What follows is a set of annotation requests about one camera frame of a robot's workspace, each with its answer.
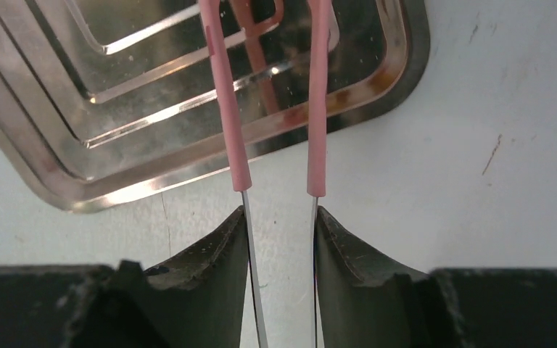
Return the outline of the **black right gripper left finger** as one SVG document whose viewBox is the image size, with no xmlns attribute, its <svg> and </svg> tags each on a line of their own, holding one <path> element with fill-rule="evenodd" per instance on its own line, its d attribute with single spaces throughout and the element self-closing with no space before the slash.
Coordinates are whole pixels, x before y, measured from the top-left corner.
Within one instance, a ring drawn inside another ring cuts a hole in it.
<svg viewBox="0 0 557 348">
<path fill-rule="evenodd" d="M 247 221 L 151 268 L 0 265 L 0 347 L 238 347 L 247 287 Z"/>
</svg>

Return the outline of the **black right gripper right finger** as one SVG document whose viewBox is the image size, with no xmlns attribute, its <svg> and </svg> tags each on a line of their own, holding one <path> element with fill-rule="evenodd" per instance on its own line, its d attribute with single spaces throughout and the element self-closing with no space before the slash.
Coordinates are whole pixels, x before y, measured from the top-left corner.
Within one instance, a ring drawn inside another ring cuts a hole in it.
<svg viewBox="0 0 557 348">
<path fill-rule="evenodd" d="M 326 347 L 557 347 L 557 268 L 415 270 L 315 218 Z"/>
</svg>

